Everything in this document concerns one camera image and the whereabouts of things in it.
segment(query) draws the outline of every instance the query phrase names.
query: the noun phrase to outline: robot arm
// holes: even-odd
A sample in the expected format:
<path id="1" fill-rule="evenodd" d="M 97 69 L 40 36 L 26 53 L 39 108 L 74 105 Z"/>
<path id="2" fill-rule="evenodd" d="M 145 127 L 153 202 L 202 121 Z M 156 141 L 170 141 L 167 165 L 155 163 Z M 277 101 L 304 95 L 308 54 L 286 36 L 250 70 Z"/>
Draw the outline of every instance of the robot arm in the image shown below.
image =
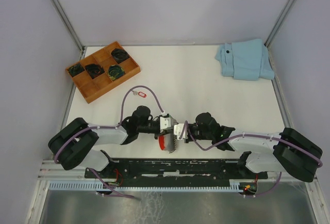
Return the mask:
<path id="1" fill-rule="evenodd" d="M 63 148 L 72 136 L 87 127 L 90 129 L 79 134 Z M 58 162 L 65 170 L 83 166 L 102 171 L 109 160 L 103 152 L 93 150 L 92 147 L 110 143 L 126 145 L 136 140 L 139 133 L 154 134 L 155 139 L 159 139 L 161 148 L 170 152 L 175 150 L 177 140 L 185 143 L 211 140 L 213 146 L 220 150 L 240 151 L 242 156 L 237 167 L 243 176 L 244 173 L 251 172 L 287 171 L 305 182 L 314 179 L 318 163 L 298 149 L 279 143 L 276 138 L 289 141 L 316 158 L 322 155 L 319 147 L 294 129 L 285 128 L 283 132 L 274 134 L 245 134 L 233 127 L 220 126 L 210 113 L 199 114 L 193 124 L 177 123 L 170 115 L 153 118 L 146 106 L 139 106 L 117 128 L 100 127 L 86 123 L 83 118 L 76 118 L 50 140 L 48 147 L 54 154 L 62 149 Z"/>

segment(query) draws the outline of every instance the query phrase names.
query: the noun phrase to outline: metal grate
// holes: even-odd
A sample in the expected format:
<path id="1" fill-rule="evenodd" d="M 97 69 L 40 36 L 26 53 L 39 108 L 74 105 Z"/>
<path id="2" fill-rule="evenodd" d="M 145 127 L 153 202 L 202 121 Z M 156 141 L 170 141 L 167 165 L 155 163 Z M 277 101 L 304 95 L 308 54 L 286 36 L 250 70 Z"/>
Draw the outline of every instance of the metal grate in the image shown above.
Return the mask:
<path id="1" fill-rule="evenodd" d="M 49 190 L 104 190 L 98 181 L 51 181 Z M 166 192 L 242 192 L 238 182 L 230 182 L 229 187 L 116 187 L 117 191 L 166 191 Z"/>

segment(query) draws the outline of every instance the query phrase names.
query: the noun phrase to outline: folded cloth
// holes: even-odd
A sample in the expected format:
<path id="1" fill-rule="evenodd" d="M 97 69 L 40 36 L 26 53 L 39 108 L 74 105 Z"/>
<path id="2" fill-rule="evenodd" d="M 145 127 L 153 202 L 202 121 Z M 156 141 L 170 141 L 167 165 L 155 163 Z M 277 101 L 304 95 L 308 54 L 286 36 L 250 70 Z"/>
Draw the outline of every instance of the folded cloth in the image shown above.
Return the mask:
<path id="1" fill-rule="evenodd" d="M 245 81 L 256 81 L 259 77 L 274 78 L 268 50 L 261 39 L 221 45 L 216 60 L 221 64 L 223 76 Z"/>

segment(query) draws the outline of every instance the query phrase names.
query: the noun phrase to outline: red object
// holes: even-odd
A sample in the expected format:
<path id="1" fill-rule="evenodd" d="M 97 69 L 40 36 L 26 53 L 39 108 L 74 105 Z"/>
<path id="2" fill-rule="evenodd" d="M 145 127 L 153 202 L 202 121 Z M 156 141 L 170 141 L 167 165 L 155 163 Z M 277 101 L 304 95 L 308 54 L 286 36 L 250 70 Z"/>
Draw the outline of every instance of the red object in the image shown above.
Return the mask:
<path id="1" fill-rule="evenodd" d="M 165 149 L 164 136 L 158 136 L 158 142 L 161 150 Z"/>
<path id="2" fill-rule="evenodd" d="M 145 94 L 144 92 L 142 92 L 142 91 L 139 91 L 138 95 L 139 95 L 140 97 L 143 97 L 143 98 L 146 97 L 146 94 Z"/>

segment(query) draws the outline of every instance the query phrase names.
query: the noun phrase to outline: small red clip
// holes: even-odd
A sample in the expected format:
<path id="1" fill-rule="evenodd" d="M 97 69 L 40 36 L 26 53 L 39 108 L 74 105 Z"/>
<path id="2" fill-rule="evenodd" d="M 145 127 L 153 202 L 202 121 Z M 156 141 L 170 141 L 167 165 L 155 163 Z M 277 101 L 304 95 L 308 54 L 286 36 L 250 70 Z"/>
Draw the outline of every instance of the small red clip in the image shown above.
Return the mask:
<path id="1" fill-rule="evenodd" d="M 146 97 L 146 94 L 145 94 L 144 92 L 142 92 L 142 91 L 139 91 L 138 95 L 139 95 L 140 97 L 143 97 L 143 98 Z"/>

